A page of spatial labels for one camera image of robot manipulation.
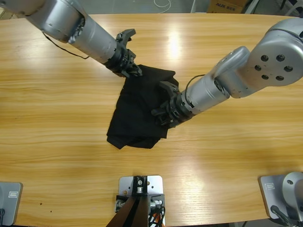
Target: wire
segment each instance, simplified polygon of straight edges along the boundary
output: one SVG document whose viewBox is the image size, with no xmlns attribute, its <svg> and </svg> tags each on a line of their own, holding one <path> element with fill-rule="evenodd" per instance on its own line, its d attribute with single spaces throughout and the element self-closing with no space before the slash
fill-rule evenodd
<svg viewBox="0 0 303 227">
<path fill-rule="evenodd" d="M 0 227 L 3 224 L 3 216 L 5 214 L 5 210 L 4 209 L 0 209 Z"/>
<path fill-rule="evenodd" d="M 245 221 L 245 222 L 243 223 L 242 227 L 245 227 L 245 226 L 246 226 L 246 223 L 247 223 L 247 221 Z"/>
<path fill-rule="evenodd" d="M 156 0 L 153 0 L 153 3 L 154 3 L 157 7 L 159 7 L 159 8 L 164 8 L 164 7 L 169 6 L 166 10 L 164 10 L 163 12 L 160 12 L 160 13 L 165 13 L 165 12 L 167 12 L 167 11 L 171 8 L 171 1 L 170 1 L 170 0 L 167 0 L 167 1 L 168 1 L 168 3 L 167 3 L 165 6 L 159 6 L 159 5 L 156 3 Z"/>
<path fill-rule="evenodd" d="M 42 34 L 43 34 L 49 41 L 51 41 L 56 47 L 60 48 L 61 50 L 66 51 L 67 53 L 70 53 L 71 55 L 77 56 L 77 57 L 82 58 L 82 59 L 87 59 L 87 58 L 89 58 L 89 56 L 87 56 L 87 57 L 82 57 L 82 56 L 77 55 L 77 54 L 75 54 L 75 53 L 69 52 L 68 50 L 66 50 L 66 49 L 64 49 L 64 48 L 62 48 L 62 47 L 60 47 L 60 46 L 58 46 L 57 44 L 55 44 L 54 41 L 51 40 L 51 38 L 48 37 L 44 32 L 42 32 Z"/>
<path fill-rule="evenodd" d="M 187 85 L 186 85 L 186 88 L 185 88 L 185 101 L 187 102 L 187 104 L 189 104 L 192 108 L 194 107 L 193 105 L 192 105 L 192 103 L 188 100 L 188 97 L 187 97 L 187 89 L 188 89 L 188 86 L 189 86 L 189 84 L 190 84 L 190 82 L 191 81 L 193 81 L 194 79 L 196 79 L 197 77 L 202 77 L 202 76 L 204 76 L 205 74 L 203 74 L 203 75 L 198 75 L 198 76 L 195 76 L 195 77 L 193 77 L 192 79 L 190 79 L 190 81 L 187 83 Z"/>
<path fill-rule="evenodd" d="M 154 210 L 154 213 L 150 215 L 148 219 L 149 222 L 148 226 L 151 227 L 152 225 L 154 225 L 153 227 L 164 227 L 163 224 L 164 216 L 165 216 L 165 207 L 161 205 L 160 208 L 156 208 Z"/>
</svg>

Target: metal mounting plate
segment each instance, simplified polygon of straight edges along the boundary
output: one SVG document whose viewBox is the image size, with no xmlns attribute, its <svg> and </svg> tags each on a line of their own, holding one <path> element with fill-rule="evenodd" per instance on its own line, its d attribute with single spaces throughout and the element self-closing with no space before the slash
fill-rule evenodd
<svg viewBox="0 0 303 227">
<path fill-rule="evenodd" d="M 259 183 L 262 191 L 266 212 L 272 219 L 278 219 L 270 207 L 276 205 L 280 211 L 287 214 L 286 205 L 282 194 L 283 179 L 286 175 L 262 176 L 259 178 Z"/>
<path fill-rule="evenodd" d="M 0 182 L 0 208 L 5 210 L 5 226 L 11 226 L 16 220 L 22 187 L 21 183 Z"/>
<path fill-rule="evenodd" d="M 119 181 L 118 194 L 121 196 L 130 197 L 133 191 L 133 180 L 133 176 L 121 177 Z M 163 194 L 163 179 L 161 176 L 147 176 L 147 181 L 149 182 L 149 185 L 147 185 L 147 193 L 149 197 L 153 195 Z"/>
</svg>

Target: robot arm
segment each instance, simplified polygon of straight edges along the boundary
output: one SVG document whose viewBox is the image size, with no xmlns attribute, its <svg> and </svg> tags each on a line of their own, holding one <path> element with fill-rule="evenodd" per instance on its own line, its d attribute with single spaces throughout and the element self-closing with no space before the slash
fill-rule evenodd
<svg viewBox="0 0 303 227">
<path fill-rule="evenodd" d="M 170 100 L 152 114 L 159 124 L 175 127 L 230 96 L 242 98 L 265 87 L 292 84 L 303 76 L 302 64 L 303 19 L 283 20 L 268 30 L 252 52 L 239 47 L 185 91 L 162 83 Z"/>
<path fill-rule="evenodd" d="M 114 39 L 98 25 L 76 0 L 8 0 L 1 7 L 25 16 L 52 38 L 69 43 L 121 77 L 141 76 L 136 55 L 126 48 L 134 29 Z"/>
</svg>

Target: wood grain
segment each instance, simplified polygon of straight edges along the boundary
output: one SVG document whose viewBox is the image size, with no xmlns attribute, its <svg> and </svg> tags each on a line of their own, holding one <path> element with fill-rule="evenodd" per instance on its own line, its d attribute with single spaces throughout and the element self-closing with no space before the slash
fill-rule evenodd
<svg viewBox="0 0 303 227">
<path fill-rule="evenodd" d="M 284 19 L 93 18 L 113 36 L 135 28 L 128 47 L 136 63 L 176 71 L 180 89 Z M 230 99 L 170 129 L 151 150 L 118 150 L 106 132 L 124 79 L 56 48 L 25 19 L 1 21 L 0 30 L 0 181 L 24 185 L 17 224 L 105 226 L 128 175 L 163 177 L 167 226 L 267 218 L 258 177 L 303 170 L 303 80 Z"/>
</svg>

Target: black cloth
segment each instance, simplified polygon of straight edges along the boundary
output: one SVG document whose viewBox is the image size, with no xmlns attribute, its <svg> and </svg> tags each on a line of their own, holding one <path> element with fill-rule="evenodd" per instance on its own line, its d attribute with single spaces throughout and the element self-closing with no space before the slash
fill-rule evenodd
<svg viewBox="0 0 303 227">
<path fill-rule="evenodd" d="M 160 81 L 178 86 L 173 78 L 175 72 L 144 65 L 139 67 L 143 76 L 125 80 L 107 132 L 107 141 L 119 149 L 126 145 L 152 148 L 167 136 L 168 127 L 156 125 L 151 111 L 168 99 L 159 88 Z"/>
</svg>

